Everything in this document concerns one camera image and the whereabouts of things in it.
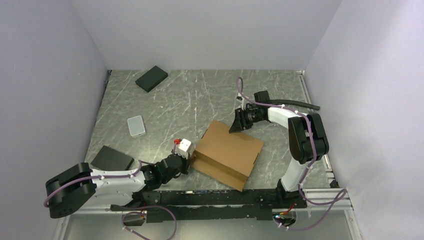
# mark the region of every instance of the white wall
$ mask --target white wall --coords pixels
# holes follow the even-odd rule
[[[341,0],[72,0],[108,69],[305,69]]]
[[[344,0],[308,90],[366,240],[424,238],[424,1]]]
[[[84,160],[107,70],[69,0],[0,7],[0,239],[48,240],[45,183]]]

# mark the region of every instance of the black tube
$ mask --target black tube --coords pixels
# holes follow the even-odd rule
[[[302,107],[302,108],[308,108],[308,109],[313,109],[313,110],[320,110],[320,106],[316,106],[313,104],[309,104],[306,102],[302,102],[302,101],[294,101],[294,100],[286,100],[286,99],[274,99],[274,100],[270,100],[271,104],[277,104],[277,105],[293,105],[293,106],[298,106],[298,107]]]

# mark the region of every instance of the white plastic container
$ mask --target white plastic container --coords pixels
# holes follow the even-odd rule
[[[129,134],[131,137],[138,138],[139,136],[146,134],[142,116],[128,118],[126,122],[128,123]]]

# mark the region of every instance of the brown box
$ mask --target brown box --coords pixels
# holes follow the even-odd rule
[[[191,166],[218,181],[243,190],[264,142],[213,120],[194,150]]]

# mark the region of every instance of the marble tabletop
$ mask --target marble tabletop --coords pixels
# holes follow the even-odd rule
[[[90,163],[103,145],[146,162],[166,158],[174,139],[197,144],[213,119],[227,125],[234,120],[235,81],[244,79],[243,92],[268,90],[272,99],[305,101],[293,70],[171,70],[169,76],[147,93],[135,84],[146,71],[113,70],[97,115],[85,161]],[[132,138],[127,119],[141,115],[146,134]],[[291,154],[287,129],[275,123],[258,122],[244,133],[264,141],[245,189],[275,188],[286,172]],[[316,162],[305,188],[329,188],[322,161]],[[160,190],[225,190],[231,187],[193,168],[188,175],[172,179]]]

